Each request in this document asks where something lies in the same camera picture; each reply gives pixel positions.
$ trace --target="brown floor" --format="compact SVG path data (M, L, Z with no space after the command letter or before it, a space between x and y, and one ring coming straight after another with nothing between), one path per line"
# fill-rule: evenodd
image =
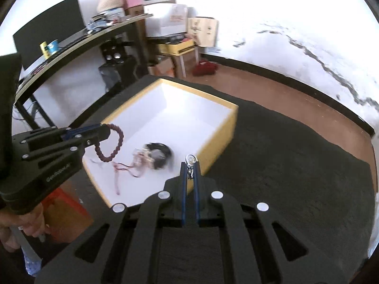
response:
M207 84L229 95L254 101L311 127L324 139L369 163L373 187L377 191L375 155L370 136L326 104L276 81L223 65L219 66L215 75L190 75L186 80Z

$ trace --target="yellow box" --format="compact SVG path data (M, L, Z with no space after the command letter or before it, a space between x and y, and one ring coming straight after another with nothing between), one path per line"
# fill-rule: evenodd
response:
M159 44L158 50L164 54L172 54L180 56L195 48L195 43L192 39L179 44Z
M133 206L164 188L166 180L180 174L180 164L188 154L197 156L205 174L234 136L238 106L192 87L158 79L126 101L103 123L118 125L124 143L115 162L131 163L133 152L144 144L162 143L173 152L173 163L163 169L146 169L139 178L119 172L119 195L115 191L112 163L99 163L94 146L86 148L83 166L107 205ZM111 132L101 142L105 155L117 145ZM188 182L187 190L193 188Z

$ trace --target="wicker basket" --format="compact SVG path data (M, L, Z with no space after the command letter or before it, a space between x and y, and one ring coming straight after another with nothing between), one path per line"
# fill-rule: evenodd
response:
M124 1L123 0L100 0L97 11L99 13L102 13L109 9L115 9L117 7L123 7Z

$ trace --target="white wall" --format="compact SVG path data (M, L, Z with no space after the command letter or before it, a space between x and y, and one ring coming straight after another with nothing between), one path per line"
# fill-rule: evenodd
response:
M379 130L379 105L366 101L379 102L379 24L364 0L177 1L219 20L209 53L298 79Z

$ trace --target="metal screw head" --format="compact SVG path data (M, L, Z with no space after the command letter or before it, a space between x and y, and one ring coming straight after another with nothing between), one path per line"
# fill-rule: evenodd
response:
M124 204L121 204L121 203L118 203L118 204L115 204L113 207L112 207L112 210L116 213L119 213L119 212L123 212L125 210L125 205Z
M224 196L224 194L221 191L213 191L211 193L211 197L214 198L214 199L216 199L216 200L219 200L223 196Z
M168 191L161 191L158 193L158 197L162 200L165 200L170 197L170 192Z
M267 211L268 210L268 204L266 204L264 202L260 202L257 204L257 209L259 211Z

